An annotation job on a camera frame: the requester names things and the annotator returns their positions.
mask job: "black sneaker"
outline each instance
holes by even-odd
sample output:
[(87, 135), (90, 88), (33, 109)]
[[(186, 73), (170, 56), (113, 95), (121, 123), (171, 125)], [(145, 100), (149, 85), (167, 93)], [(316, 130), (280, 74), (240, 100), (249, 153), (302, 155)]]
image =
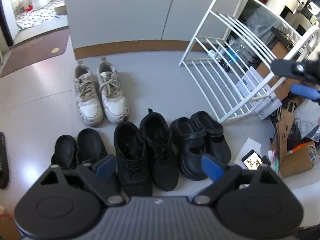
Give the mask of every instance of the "black sneaker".
[(170, 129), (174, 143), (178, 146), (178, 161), (183, 175), (191, 180), (206, 179), (207, 175), (201, 167), (201, 158), (207, 153), (204, 144), (205, 131), (198, 129), (186, 117), (174, 120)]
[(156, 186), (163, 191), (173, 190), (179, 179), (177, 157), (172, 150), (173, 136), (165, 119), (149, 109), (141, 121), (140, 132), (147, 144), (149, 169)]
[(138, 128), (128, 121), (120, 123), (115, 130), (114, 146), (124, 192), (128, 197), (152, 196), (147, 148)]
[(215, 121), (207, 112), (199, 111), (190, 118), (196, 127), (204, 129), (207, 152), (224, 164), (231, 160), (231, 151), (223, 135), (223, 126)]

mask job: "black bag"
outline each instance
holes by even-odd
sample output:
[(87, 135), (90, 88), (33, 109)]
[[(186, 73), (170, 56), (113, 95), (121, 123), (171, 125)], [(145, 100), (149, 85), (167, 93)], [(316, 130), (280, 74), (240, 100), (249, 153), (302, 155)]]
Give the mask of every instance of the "black bag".
[(294, 149), (299, 144), (301, 144), (301, 141), (302, 140), (300, 130), (296, 127), (295, 123), (293, 123), (287, 139), (287, 150), (290, 151)]

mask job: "phone screen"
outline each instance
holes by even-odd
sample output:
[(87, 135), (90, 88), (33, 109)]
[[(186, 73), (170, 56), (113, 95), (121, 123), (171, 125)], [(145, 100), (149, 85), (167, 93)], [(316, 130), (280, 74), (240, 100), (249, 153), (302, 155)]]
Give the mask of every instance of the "phone screen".
[(248, 158), (244, 160), (244, 165), (247, 166), (249, 170), (257, 170), (262, 164), (260, 157), (253, 152)]

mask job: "white box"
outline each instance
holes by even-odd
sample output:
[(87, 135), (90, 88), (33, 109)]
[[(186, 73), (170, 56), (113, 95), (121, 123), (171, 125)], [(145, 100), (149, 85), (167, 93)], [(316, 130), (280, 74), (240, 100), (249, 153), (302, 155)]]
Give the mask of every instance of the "white box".
[[(251, 80), (254, 86), (258, 85), (258, 82), (262, 82), (263, 78), (262, 76), (259, 75), (259, 73), (251, 66), (250, 67), (251, 71), (247, 71), (246, 74), (248, 78)], [(242, 76), (242, 81), (248, 88), (248, 90), (251, 92), (254, 89), (254, 86), (252, 83), (249, 81), (245, 75)], [(244, 85), (242, 84), (241, 81), (238, 81), (236, 84), (236, 87), (238, 88), (239, 92), (242, 94), (243, 97), (246, 97), (249, 92), (245, 89)], [(266, 91), (269, 91), (271, 88), (267, 84), (265, 85), (264, 89)], [(263, 95), (265, 92), (263, 90), (260, 91), (260, 94)], [(278, 109), (282, 103), (277, 98), (276, 94), (272, 92), (269, 97), (265, 98), (264, 100), (257, 100), (257, 101), (252, 101), (250, 104), (252, 107), (255, 107), (260, 101), (262, 101), (255, 109), (255, 112), (259, 116), (261, 120), (265, 119), (267, 116), (269, 116), (273, 111)]]

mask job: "white cabinet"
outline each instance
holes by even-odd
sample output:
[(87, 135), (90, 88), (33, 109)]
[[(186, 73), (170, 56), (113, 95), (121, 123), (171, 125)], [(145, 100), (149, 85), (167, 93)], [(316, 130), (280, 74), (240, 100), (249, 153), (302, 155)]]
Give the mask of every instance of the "white cabinet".
[[(238, 1), (218, 0), (213, 10), (233, 15)], [(190, 41), (211, 2), (212, 0), (172, 0), (162, 39)], [(226, 26), (213, 15), (209, 17), (200, 34), (222, 38)]]
[(171, 0), (66, 0), (74, 48), (160, 40)]

